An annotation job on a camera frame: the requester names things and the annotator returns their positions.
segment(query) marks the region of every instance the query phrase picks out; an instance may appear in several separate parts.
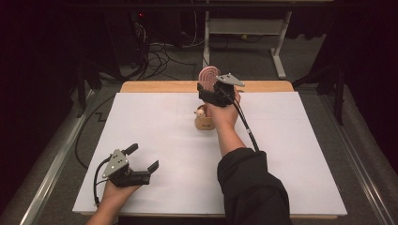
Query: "white board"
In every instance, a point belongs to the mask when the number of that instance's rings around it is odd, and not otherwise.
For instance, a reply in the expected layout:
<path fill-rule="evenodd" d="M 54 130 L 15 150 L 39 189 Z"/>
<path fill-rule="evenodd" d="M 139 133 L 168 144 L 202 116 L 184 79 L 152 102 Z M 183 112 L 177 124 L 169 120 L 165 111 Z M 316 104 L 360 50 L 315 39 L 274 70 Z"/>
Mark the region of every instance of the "white board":
<path fill-rule="evenodd" d="M 258 146 L 267 152 L 268 170 L 282 180 L 288 192 L 291 214 L 346 215 L 299 94 L 241 96 L 241 107 Z M 117 94 L 73 211 L 96 211 L 92 185 L 98 165 L 116 148 L 138 143 L 139 149 L 128 156 L 130 166 L 135 171 L 146 170 L 159 160 L 160 167 L 152 174 L 151 184 L 138 189 L 121 214 L 222 215 L 216 175 L 222 157 L 217 134 L 194 126 L 194 111 L 201 104 L 197 93 Z M 237 132 L 253 147 L 240 119 Z M 100 184 L 99 197 L 102 191 Z"/>

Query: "black jacket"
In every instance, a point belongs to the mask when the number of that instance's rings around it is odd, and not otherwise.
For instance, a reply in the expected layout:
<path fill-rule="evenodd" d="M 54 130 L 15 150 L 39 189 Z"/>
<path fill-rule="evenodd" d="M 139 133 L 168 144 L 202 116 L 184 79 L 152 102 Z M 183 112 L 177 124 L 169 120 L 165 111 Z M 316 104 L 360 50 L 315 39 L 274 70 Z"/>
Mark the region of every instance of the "black jacket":
<path fill-rule="evenodd" d="M 282 182 L 268 172 L 267 154 L 238 148 L 217 168 L 228 225 L 292 224 Z"/>

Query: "black cable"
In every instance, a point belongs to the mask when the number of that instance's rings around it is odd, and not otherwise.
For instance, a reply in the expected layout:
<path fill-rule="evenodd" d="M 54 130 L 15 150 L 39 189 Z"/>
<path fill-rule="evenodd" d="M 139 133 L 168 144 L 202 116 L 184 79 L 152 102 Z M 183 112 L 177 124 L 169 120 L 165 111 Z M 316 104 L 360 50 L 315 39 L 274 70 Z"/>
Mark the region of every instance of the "black cable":
<path fill-rule="evenodd" d="M 103 164 L 109 162 L 111 159 L 112 155 L 110 155 L 108 158 L 104 159 L 99 166 L 97 167 L 96 174 L 94 175 L 94 184 L 93 184 L 93 192 L 94 192 L 94 202 L 96 203 L 96 206 L 98 207 L 100 205 L 100 198 L 97 196 L 97 177 L 100 172 L 100 168 L 103 166 Z"/>
<path fill-rule="evenodd" d="M 145 61 L 145 63 L 146 63 L 146 69 L 145 69 L 145 71 L 143 71 L 143 72 L 140 74 L 140 76 L 138 77 L 137 81 L 141 81 L 141 80 L 144 78 L 145 73 L 146 73 L 146 70 L 149 68 L 148 52 L 146 52 L 146 54 L 145 54 L 145 56 L 144 56 L 144 61 Z"/>
<path fill-rule="evenodd" d="M 252 133 L 252 130 L 249 128 L 249 124 L 248 124 L 247 121 L 246 121 L 245 115 L 243 114 L 242 108 L 240 107 L 239 102 L 237 102 L 237 99 L 236 99 L 236 98 L 231 99 L 231 98 L 226 94 L 226 92 L 225 92 L 224 90 L 222 90 L 220 87 L 218 87 L 218 86 L 214 86 L 214 87 L 216 87 L 216 88 L 218 88 L 219 90 L 221 90 L 221 91 L 228 97 L 228 99 L 231 101 L 231 103 L 234 105 L 235 109 L 237 110 L 237 113 L 238 113 L 239 116 L 240 116 L 240 119 L 241 119 L 242 122 L 243 122 L 243 125 L 244 125 L 245 128 L 246 128 L 246 131 L 247 131 L 248 134 L 249 134 L 250 139 L 252 140 L 253 147 L 254 147 L 254 151 L 259 152 L 260 149 L 258 148 L 257 141 L 256 141 L 255 138 L 254 138 L 254 135 L 253 135 L 253 133 Z"/>
<path fill-rule="evenodd" d="M 156 54 L 156 55 L 158 56 L 157 59 L 159 60 L 160 64 L 156 67 L 156 69 L 153 68 L 154 66 L 149 66 L 150 68 L 152 68 L 152 69 L 154 70 L 154 72 L 153 72 L 152 74 L 150 74 L 150 75 L 144 77 L 144 80 L 159 75 L 160 73 L 162 73 L 162 72 L 163 72 L 164 70 L 166 70 L 166 68 L 167 68 L 167 62 L 168 62 L 167 60 L 161 58 L 156 52 L 150 52 L 150 53 Z"/>
<path fill-rule="evenodd" d="M 226 38 L 231 38 L 231 39 L 235 39 L 235 40 L 240 40 L 240 41 L 243 41 L 243 42 L 256 43 L 256 42 L 260 41 L 260 40 L 261 40 L 263 37 L 265 37 L 266 35 L 262 35 L 262 36 L 258 37 L 258 38 L 255 39 L 255 40 L 242 39 L 241 36 L 238 37 L 238 36 L 234 36 L 234 35 L 224 35 L 224 36 L 226 36 Z"/>
<path fill-rule="evenodd" d="M 175 77 L 173 77 L 173 76 L 171 76 L 171 75 L 168 75 L 168 74 L 165 74 L 165 73 L 160 73 L 161 75 L 163 75 L 163 76 L 165 76 L 165 77 L 168 77 L 168 78 L 170 78 L 170 79 L 173 79 L 173 80 L 175 80 L 175 81 L 181 81 L 179 78 L 175 78 Z"/>
<path fill-rule="evenodd" d="M 173 61 L 175 63 L 181 64 L 181 65 L 187 65 L 187 66 L 193 66 L 193 71 L 192 71 L 192 80 L 195 80 L 195 70 L 196 70 L 196 66 L 197 64 L 195 63 L 183 63 L 183 62 L 179 62 L 175 59 L 173 59 L 172 57 L 170 57 L 170 55 L 167 53 L 166 48 L 164 48 L 164 54 L 167 55 L 167 57 L 170 59 L 170 61 Z"/>
<path fill-rule="evenodd" d="M 152 44 L 150 44 L 150 46 L 160 46 L 161 48 L 159 50 L 156 50 L 156 51 L 152 50 L 152 51 L 161 52 L 162 50 L 164 50 L 166 48 L 166 43 L 163 42 L 162 45 L 160 45 L 160 43 L 152 43 Z"/>
<path fill-rule="evenodd" d="M 201 37 L 201 39 L 202 39 L 202 40 L 199 41 L 199 43 L 192 44 L 192 45 L 183 45 L 182 48 L 183 48 L 183 49 L 189 49 L 189 48 L 193 48 L 193 47 L 197 47 L 197 46 L 203 45 L 203 44 L 205 43 L 205 39 L 202 38 L 202 37 Z"/>
<path fill-rule="evenodd" d="M 107 181 L 109 181 L 109 179 L 101 180 L 101 181 L 99 181 L 96 185 L 99 185 L 100 183 L 107 182 Z"/>
<path fill-rule="evenodd" d="M 210 66 L 210 64 L 209 64 L 208 61 L 205 59 L 205 57 L 203 56 L 202 58 L 203 58 L 203 60 L 205 60 L 206 65 L 207 65 L 207 66 Z"/>
<path fill-rule="evenodd" d="M 97 110 L 104 105 L 107 101 L 109 101 L 110 99 L 114 98 L 115 95 L 108 97 L 107 99 L 105 99 L 96 109 L 94 109 L 94 111 L 88 115 L 87 119 L 84 121 L 82 128 L 80 128 L 79 130 L 79 134 L 77 135 L 77 139 L 76 139 L 76 143 L 75 143 L 75 157 L 77 159 L 77 161 L 80 163 L 80 165 L 82 165 L 86 170 L 88 170 L 88 167 L 80 160 L 79 155 L 78 155 L 78 148 L 77 145 L 79 143 L 80 137 L 82 136 L 83 130 L 85 128 L 85 125 L 87 124 L 88 120 L 90 120 L 91 116 L 97 112 Z"/>
<path fill-rule="evenodd" d="M 169 58 L 164 59 L 164 58 L 162 58 L 162 57 L 159 55 L 159 53 L 164 53 L 164 52 L 149 52 L 149 53 L 155 54 L 155 55 L 157 56 L 157 57 L 153 57 L 153 58 L 149 59 L 149 60 L 148 60 L 149 62 L 152 61 L 152 60 L 155 60 L 155 59 L 158 59 L 159 62 L 160 62 L 160 64 L 157 65 L 157 66 L 155 66 L 155 65 L 150 65 L 150 64 L 149 64 L 150 67 L 158 67 L 158 68 L 159 68 L 159 67 L 162 67 L 162 66 L 167 66 L 167 63 L 169 62 Z"/>
<path fill-rule="evenodd" d="M 146 69 L 147 69 L 147 63 L 146 63 L 146 60 L 143 60 L 143 63 L 140 64 L 140 66 L 137 68 L 137 70 L 135 70 L 131 74 L 127 75 L 126 78 L 130 79 L 132 77 L 135 77 L 138 74 L 146 71 Z"/>
<path fill-rule="evenodd" d="M 222 37 L 222 38 L 224 38 L 224 39 L 225 39 L 225 46 L 222 46 L 222 47 L 212 47 L 212 46 L 210 46 L 210 43 L 208 43 L 208 47 L 209 47 L 210 49 L 214 49 L 214 50 L 224 50 L 224 49 L 227 49 L 228 46 L 229 46 L 228 37 L 227 37 L 227 36 L 216 36 L 216 37 Z"/>

